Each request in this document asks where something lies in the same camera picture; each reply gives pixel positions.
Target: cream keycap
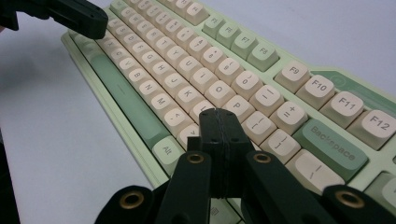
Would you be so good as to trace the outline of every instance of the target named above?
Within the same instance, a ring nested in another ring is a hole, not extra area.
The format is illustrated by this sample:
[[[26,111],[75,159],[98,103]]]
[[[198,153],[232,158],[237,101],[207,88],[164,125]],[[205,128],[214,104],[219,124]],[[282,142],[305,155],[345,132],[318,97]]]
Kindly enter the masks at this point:
[[[286,167],[304,187],[319,195],[326,187],[345,184],[343,178],[305,149],[301,149]]]
[[[242,72],[231,85],[236,93],[246,100],[249,100],[262,86],[263,84],[260,78],[251,71]]]
[[[233,58],[226,58],[216,68],[215,74],[220,80],[223,80],[227,85],[233,83],[237,76],[244,71],[244,68]]]
[[[188,138],[199,136],[199,127],[196,123],[193,123],[187,128],[183,129],[180,134],[177,135],[177,141],[181,146],[187,150]]]
[[[341,91],[319,111],[342,128],[346,128],[363,111],[363,107],[361,98],[349,91]]]
[[[287,101],[271,115],[270,119],[285,133],[293,134],[308,120],[308,116],[297,104]]]
[[[190,83],[179,73],[173,73],[163,81],[163,88],[175,98],[177,93],[183,88],[190,86]]]
[[[276,75],[275,81],[295,93],[309,78],[307,66],[297,61],[291,61]]]
[[[193,124],[192,119],[180,107],[165,114],[163,123],[170,133],[176,137],[183,129]]]
[[[251,96],[249,102],[265,116],[270,117],[283,105],[285,99],[273,86],[264,85]]]
[[[175,100],[177,103],[187,112],[190,113],[192,108],[203,101],[205,98],[204,96],[198,92],[193,86],[187,86],[180,90]]]
[[[260,145],[260,148],[274,154],[285,164],[300,150],[301,146],[283,130],[277,129]]]
[[[209,13],[206,11],[204,6],[200,3],[192,3],[186,11],[186,21],[189,21],[192,25],[198,25],[206,18],[209,17]]]
[[[396,119],[381,110],[365,111],[346,130],[379,150],[396,132]]]
[[[261,144],[273,131],[276,130],[275,124],[264,116],[260,111],[255,111],[243,123],[247,136],[255,144]]]
[[[192,108],[192,110],[190,111],[190,116],[196,123],[199,124],[199,114],[210,108],[215,107],[209,101],[203,100]]]
[[[216,77],[209,69],[202,67],[192,76],[190,83],[200,93],[204,94],[205,91],[218,80],[218,77]]]
[[[334,96],[334,93],[334,84],[326,77],[316,75],[311,77],[296,95],[315,109],[320,109]]]
[[[222,63],[226,58],[227,57],[221,49],[217,47],[210,47],[202,56],[201,63],[210,71],[215,72],[220,63]]]
[[[205,97],[215,106],[222,107],[236,95],[235,91],[225,82],[219,80],[213,83],[205,92]]]
[[[167,93],[162,92],[154,96],[151,100],[151,108],[154,113],[159,117],[163,118],[167,112],[171,109],[178,107],[178,104],[172,99]]]
[[[235,95],[222,108],[233,112],[240,123],[255,111],[254,107],[240,95]]]

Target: keycap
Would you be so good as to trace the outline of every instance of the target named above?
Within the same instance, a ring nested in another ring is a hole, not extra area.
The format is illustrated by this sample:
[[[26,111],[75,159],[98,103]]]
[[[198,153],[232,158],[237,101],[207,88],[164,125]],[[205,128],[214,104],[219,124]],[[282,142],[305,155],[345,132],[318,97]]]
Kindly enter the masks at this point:
[[[260,111],[255,111],[243,123],[246,135],[257,145],[261,144],[273,131],[275,124]]]
[[[192,0],[177,0],[175,6],[175,12],[180,17],[186,17],[187,8],[192,4]]]
[[[262,86],[263,84],[260,78],[251,71],[242,72],[231,85],[236,93],[246,100],[249,100]]]
[[[210,223],[238,223],[240,217],[235,213],[225,199],[211,199]]]
[[[167,62],[159,61],[152,67],[147,67],[151,75],[157,80],[161,85],[163,85],[164,80],[171,74],[174,74],[176,70]]]
[[[196,123],[199,124],[199,114],[210,108],[215,108],[215,107],[209,101],[203,100],[194,106],[192,111],[190,111],[190,116]]]
[[[189,54],[181,46],[174,46],[166,52],[165,60],[170,63],[174,68],[180,64],[181,60],[188,57]]]
[[[183,49],[187,50],[190,42],[197,37],[197,34],[190,27],[184,27],[177,35],[175,42],[180,45]]]
[[[151,108],[154,113],[159,117],[163,118],[167,112],[171,109],[177,108],[178,104],[172,99],[167,93],[162,92],[154,96],[150,102]]]
[[[378,150],[396,132],[396,119],[381,110],[365,111],[347,130]]]
[[[213,83],[205,92],[205,97],[215,106],[222,107],[236,95],[225,82],[219,80]]]
[[[309,120],[293,138],[345,181],[368,160],[363,151],[317,119]]]
[[[163,81],[163,88],[173,97],[175,98],[176,95],[185,87],[190,86],[190,83],[179,73],[173,73],[169,75]]]
[[[175,108],[166,113],[163,122],[174,137],[193,124],[192,119],[181,108]]]
[[[233,58],[226,58],[214,71],[216,76],[227,85],[233,83],[237,76],[244,71],[244,68]]]
[[[218,77],[209,69],[202,67],[192,76],[190,83],[200,93],[204,94],[205,91],[218,80]]]
[[[334,84],[321,75],[311,77],[305,85],[303,85],[296,95],[312,105],[315,109],[320,109],[335,94]]]
[[[241,33],[236,37],[235,41],[231,45],[231,51],[237,54],[242,59],[246,60],[251,51],[256,48],[259,41],[254,35],[248,33]]]
[[[175,171],[178,158],[184,153],[175,138],[168,136],[159,141],[152,152],[168,175]]]
[[[293,134],[308,120],[308,116],[300,106],[287,101],[271,115],[270,120],[286,133]]]
[[[201,61],[202,55],[210,47],[212,47],[207,40],[201,36],[195,37],[189,44],[187,52],[196,60]]]
[[[270,117],[285,99],[273,86],[264,85],[250,98],[249,102],[265,116]]]
[[[196,104],[200,103],[204,99],[204,96],[191,85],[183,88],[176,95],[177,103],[187,113],[189,113]]]
[[[209,17],[209,13],[206,11],[204,6],[200,3],[192,3],[186,11],[186,21],[189,21],[192,25],[198,25]]]
[[[260,145],[260,148],[274,154],[285,164],[300,150],[301,146],[283,130],[277,129]]]
[[[204,23],[202,31],[210,37],[216,39],[216,35],[219,32],[221,26],[225,23],[225,20],[218,14],[212,14]]]
[[[199,127],[196,123],[193,123],[187,128],[183,129],[177,136],[177,141],[181,146],[187,150],[188,137],[199,136]]]
[[[177,19],[172,19],[165,25],[165,30],[163,31],[171,39],[175,40],[178,32],[183,29],[182,23]]]
[[[279,60],[276,49],[268,44],[259,43],[247,56],[247,62],[265,72]]]
[[[149,104],[152,98],[160,93],[163,93],[163,88],[154,80],[149,79],[139,86],[140,96]]]
[[[396,213],[396,176],[381,173],[373,183],[364,191],[392,214]]]
[[[222,108],[233,112],[240,123],[255,111],[254,107],[240,95],[235,95]]]
[[[154,147],[158,141],[169,135],[148,105],[107,56],[92,58],[91,65],[149,148]]]
[[[291,61],[276,75],[275,81],[295,93],[309,78],[308,67],[297,61]]]
[[[235,23],[226,22],[216,36],[216,40],[227,49],[231,47],[236,37],[241,34],[241,30]]]
[[[226,58],[227,57],[221,49],[218,47],[210,47],[204,52],[201,58],[201,63],[210,71],[215,72],[220,63],[222,63]]]
[[[166,30],[166,23],[168,23],[171,20],[171,16],[169,15],[169,13],[167,12],[162,12],[160,13],[154,21],[154,25],[159,28],[162,32],[164,32]]]
[[[304,187],[319,195],[326,187],[345,184],[343,178],[305,149],[301,149],[286,167]]]
[[[320,112],[340,125],[346,128],[362,111],[363,100],[349,91],[337,93]]]
[[[187,56],[177,66],[177,71],[187,80],[190,80],[191,77],[199,70],[203,68],[203,66],[192,56]]]

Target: black mechanical part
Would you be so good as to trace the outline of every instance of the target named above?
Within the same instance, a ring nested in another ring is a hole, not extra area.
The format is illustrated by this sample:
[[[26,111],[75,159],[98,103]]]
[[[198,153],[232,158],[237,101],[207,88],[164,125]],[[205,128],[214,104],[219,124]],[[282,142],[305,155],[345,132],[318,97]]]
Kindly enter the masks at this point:
[[[366,194],[348,186],[327,187],[320,202],[338,223],[396,223],[396,217],[388,210]]]
[[[0,0],[0,25],[18,31],[17,11],[60,24],[92,39],[105,36],[107,14],[86,0]]]
[[[188,151],[199,150],[212,158],[211,197],[240,198],[245,175],[243,160],[253,145],[246,136],[236,115],[230,111],[212,108],[202,112],[200,137],[189,138]]]
[[[155,223],[209,223],[211,164],[204,152],[180,156]]]
[[[252,202],[252,206],[260,204],[261,207],[254,207],[253,210],[264,211],[269,223],[337,223],[276,156],[261,151],[249,152],[245,168],[247,184],[253,192],[247,188],[242,203]],[[252,220],[263,219],[252,217],[254,214],[244,207],[244,216]]]

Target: keyboard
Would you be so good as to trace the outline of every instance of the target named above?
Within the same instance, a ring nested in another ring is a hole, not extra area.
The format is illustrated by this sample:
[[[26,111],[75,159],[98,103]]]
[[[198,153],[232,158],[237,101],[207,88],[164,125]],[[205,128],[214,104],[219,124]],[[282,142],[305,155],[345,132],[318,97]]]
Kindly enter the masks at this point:
[[[106,36],[62,41],[154,188],[166,182],[200,112],[232,111],[256,150],[307,189],[346,184],[396,215],[396,99],[311,66],[192,0],[114,0]],[[211,223],[240,223],[212,199]]]

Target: green keycap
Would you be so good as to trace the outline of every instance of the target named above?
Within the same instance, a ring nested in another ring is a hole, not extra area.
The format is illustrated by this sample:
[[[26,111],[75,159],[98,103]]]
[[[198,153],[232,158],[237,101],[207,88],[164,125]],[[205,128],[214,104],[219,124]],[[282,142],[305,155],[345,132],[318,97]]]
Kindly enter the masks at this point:
[[[258,44],[259,41],[254,35],[241,33],[236,37],[235,41],[231,45],[231,51],[246,60],[248,55],[254,50],[254,48],[256,48]]]
[[[309,120],[293,137],[345,181],[367,162],[367,156],[359,148],[317,119]]]
[[[92,58],[91,66],[148,148],[152,149],[157,142],[170,135],[154,112],[106,55]]]
[[[202,31],[204,31],[204,33],[206,33],[210,37],[216,39],[216,35],[218,34],[219,29],[224,23],[225,21],[221,16],[217,14],[212,14],[205,21],[204,29]]]
[[[219,29],[216,40],[229,49],[239,34],[241,34],[239,27],[235,23],[227,22]]]
[[[165,172],[172,175],[184,150],[173,136],[167,136],[154,146],[152,152]]]
[[[364,191],[396,216],[396,176],[381,173]]]

